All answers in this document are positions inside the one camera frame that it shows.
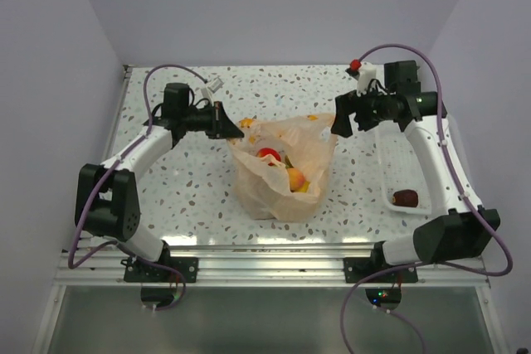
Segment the red fake apple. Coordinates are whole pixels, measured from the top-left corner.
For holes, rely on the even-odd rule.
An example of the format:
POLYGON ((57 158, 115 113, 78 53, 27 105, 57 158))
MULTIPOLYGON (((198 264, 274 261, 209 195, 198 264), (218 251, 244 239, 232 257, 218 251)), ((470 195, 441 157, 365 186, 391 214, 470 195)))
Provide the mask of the red fake apple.
POLYGON ((256 153, 259 159, 264 159, 268 166, 277 166, 282 162, 280 154, 273 148, 261 148, 256 153))

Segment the banana print plastic bag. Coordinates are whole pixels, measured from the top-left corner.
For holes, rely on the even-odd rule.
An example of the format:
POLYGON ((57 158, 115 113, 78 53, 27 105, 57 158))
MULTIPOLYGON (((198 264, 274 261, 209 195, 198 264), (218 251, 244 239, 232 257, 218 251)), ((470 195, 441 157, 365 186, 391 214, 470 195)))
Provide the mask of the banana print plastic bag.
POLYGON ((333 114, 305 114, 282 120, 243 119, 237 126, 244 138, 227 141, 235 164, 236 197, 254 220, 298 222, 310 218, 328 190, 337 136, 329 130, 333 114), (273 148, 281 156, 268 166, 256 153, 273 148), (285 156, 309 181, 307 192, 292 192, 285 156))

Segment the yellow fake banana bunch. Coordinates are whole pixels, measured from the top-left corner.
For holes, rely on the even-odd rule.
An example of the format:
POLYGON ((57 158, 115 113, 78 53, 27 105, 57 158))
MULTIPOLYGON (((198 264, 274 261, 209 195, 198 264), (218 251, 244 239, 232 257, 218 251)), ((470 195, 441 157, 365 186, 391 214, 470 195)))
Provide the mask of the yellow fake banana bunch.
POLYGON ((307 192, 309 189, 309 181, 304 174, 293 166, 288 156, 285 156, 286 171, 289 178, 289 187, 292 192, 307 192))

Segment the orange fake peach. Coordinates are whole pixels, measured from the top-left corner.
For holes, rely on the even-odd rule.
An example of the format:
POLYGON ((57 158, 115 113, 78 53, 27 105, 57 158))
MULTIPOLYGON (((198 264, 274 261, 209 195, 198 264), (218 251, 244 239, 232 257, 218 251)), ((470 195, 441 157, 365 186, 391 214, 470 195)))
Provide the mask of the orange fake peach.
POLYGON ((292 192, 305 192, 307 190, 307 180, 304 174, 297 168, 286 169, 289 178, 289 188, 292 192))

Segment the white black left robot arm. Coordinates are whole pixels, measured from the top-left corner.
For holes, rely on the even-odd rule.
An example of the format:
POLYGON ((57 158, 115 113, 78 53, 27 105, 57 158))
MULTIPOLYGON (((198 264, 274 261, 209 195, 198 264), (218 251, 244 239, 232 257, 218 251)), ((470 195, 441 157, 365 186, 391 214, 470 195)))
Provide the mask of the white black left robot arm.
POLYGON ((87 163, 79 172, 76 192, 76 231, 69 249, 68 266, 75 269, 87 258, 75 258, 80 235, 88 232, 108 245, 143 262, 143 271, 153 281, 164 281, 173 270, 168 244, 141 221, 137 184, 142 176, 189 132, 203 132, 210 139, 243 138, 244 133, 229 119, 222 102, 193 103, 192 89, 170 83, 158 105, 159 116, 149 115, 139 135, 112 158, 100 164, 87 163))

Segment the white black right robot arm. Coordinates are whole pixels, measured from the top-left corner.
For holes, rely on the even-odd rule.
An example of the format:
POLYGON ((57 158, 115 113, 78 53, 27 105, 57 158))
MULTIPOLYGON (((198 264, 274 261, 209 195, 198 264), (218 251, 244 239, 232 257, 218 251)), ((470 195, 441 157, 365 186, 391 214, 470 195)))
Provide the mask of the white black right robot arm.
POLYGON ((357 86, 336 97, 332 133, 349 138, 355 129, 396 123, 417 156, 433 215, 410 235, 376 244, 369 262, 371 275, 385 282, 402 264, 480 256, 500 225, 499 213, 485 208, 470 185, 452 142, 446 109, 438 104, 436 92, 421 90, 416 62, 387 63, 381 80, 375 65, 359 60, 346 72, 357 86))

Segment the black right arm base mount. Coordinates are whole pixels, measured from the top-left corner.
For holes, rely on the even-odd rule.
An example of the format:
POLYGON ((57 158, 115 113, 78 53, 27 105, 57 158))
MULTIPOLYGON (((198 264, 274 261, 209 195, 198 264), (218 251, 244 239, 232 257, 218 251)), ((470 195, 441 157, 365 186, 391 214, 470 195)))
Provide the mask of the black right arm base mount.
POLYGON ((374 245, 368 257, 343 258, 345 282, 355 284, 366 279, 367 283, 415 284, 419 281, 415 268, 391 271, 392 266, 384 259, 382 247, 381 241, 374 245))

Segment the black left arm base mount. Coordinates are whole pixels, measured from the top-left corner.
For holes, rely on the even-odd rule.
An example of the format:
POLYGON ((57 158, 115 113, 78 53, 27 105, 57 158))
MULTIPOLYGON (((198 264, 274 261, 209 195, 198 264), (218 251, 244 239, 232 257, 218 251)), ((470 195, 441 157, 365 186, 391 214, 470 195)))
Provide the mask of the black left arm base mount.
POLYGON ((150 262, 138 256, 129 255, 122 259, 126 283, 195 283, 199 270, 199 258, 177 257, 164 248, 158 261, 150 262))

